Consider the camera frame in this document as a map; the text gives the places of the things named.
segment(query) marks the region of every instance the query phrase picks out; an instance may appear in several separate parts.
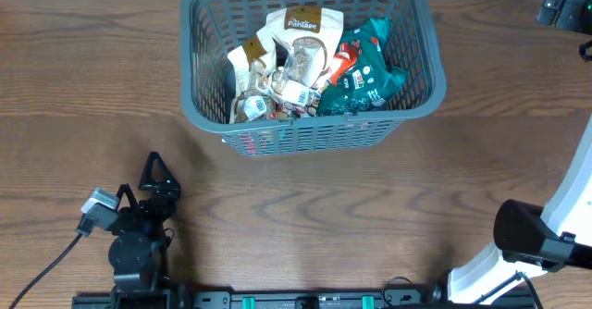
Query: black device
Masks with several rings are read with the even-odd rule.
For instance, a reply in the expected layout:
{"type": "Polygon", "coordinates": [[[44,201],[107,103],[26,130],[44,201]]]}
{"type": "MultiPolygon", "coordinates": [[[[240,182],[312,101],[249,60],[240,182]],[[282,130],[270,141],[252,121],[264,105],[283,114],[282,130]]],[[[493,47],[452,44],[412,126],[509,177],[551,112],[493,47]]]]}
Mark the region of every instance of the black device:
{"type": "MultiPolygon", "coordinates": [[[[536,18],[538,23],[592,35],[592,0],[545,0],[536,18]]],[[[592,61],[592,41],[580,45],[580,56],[592,61]]]]}

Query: blue-gray plastic bin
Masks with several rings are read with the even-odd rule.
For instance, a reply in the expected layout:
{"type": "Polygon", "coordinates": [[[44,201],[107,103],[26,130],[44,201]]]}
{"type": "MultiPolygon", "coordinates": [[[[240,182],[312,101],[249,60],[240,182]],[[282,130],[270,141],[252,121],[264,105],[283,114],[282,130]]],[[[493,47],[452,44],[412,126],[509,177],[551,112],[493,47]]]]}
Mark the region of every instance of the blue-gray plastic bin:
{"type": "Polygon", "coordinates": [[[242,155],[276,155],[375,145],[406,119],[434,112],[446,76],[427,0],[182,0],[181,105],[198,128],[220,134],[242,155]],[[344,30],[368,18],[393,20],[387,65],[409,71],[407,83],[383,111],[357,115],[227,124],[234,97],[227,54],[265,25],[268,13],[289,6],[322,6],[344,13],[344,30]]]}

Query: white snack bag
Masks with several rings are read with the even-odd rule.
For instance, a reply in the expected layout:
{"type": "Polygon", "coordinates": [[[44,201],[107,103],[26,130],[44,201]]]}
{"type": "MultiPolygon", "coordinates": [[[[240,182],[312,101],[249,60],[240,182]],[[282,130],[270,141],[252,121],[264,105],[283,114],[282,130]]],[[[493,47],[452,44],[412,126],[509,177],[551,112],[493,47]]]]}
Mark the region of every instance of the white snack bag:
{"type": "Polygon", "coordinates": [[[329,69],[343,33],[343,13],[318,6],[292,6],[269,13],[265,27],[293,58],[290,80],[311,87],[329,69]]]}
{"type": "Polygon", "coordinates": [[[250,88],[250,81],[253,81],[251,75],[258,74],[266,77],[276,69],[276,43],[268,29],[263,27],[242,46],[232,50],[228,54],[228,60],[234,67],[236,79],[236,93],[232,100],[228,122],[233,124],[239,114],[239,108],[244,106],[245,94],[250,88]]]}

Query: table top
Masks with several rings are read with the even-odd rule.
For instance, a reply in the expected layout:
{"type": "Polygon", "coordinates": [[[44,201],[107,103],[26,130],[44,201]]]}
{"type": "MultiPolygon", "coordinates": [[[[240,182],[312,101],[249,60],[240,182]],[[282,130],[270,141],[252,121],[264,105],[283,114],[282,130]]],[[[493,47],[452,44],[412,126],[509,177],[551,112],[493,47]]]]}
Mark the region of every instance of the table top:
{"type": "MultiPolygon", "coordinates": [[[[537,26],[541,2],[430,0],[438,112],[376,147],[251,159],[180,110],[179,0],[0,0],[0,306],[74,238],[91,190],[136,187],[150,151],[183,188],[176,280],[380,288],[466,263],[502,202],[551,197],[590,118],[586,38],[537,26]]],[[[20,307],[110,291],[112,240],[82,239],[20,307]]],[[[534,283],[546,308],[592,304],[591,272],[534,283]]]]}

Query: barcode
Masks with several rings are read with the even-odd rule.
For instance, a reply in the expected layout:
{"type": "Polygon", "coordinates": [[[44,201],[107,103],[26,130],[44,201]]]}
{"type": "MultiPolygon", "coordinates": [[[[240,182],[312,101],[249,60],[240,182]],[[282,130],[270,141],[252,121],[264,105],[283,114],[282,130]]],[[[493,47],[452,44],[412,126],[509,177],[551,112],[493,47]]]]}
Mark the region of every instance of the barcode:
{"type": "Polygon", "coordinates": [[[265,105],[262,100],[257,100],[257,102],[255,102],[255,104],[257,105],[257,109],[259,111],[265,111],[265,105]]]}
{"type": "Polygon", "coordinates": [[[298,97],[298,103],[301,104],[301,105],[302,104],[306,105],[306,97],[307,96],[308,96],[307,95],[307,92],[300,93],[300,97],[298,97]]]}

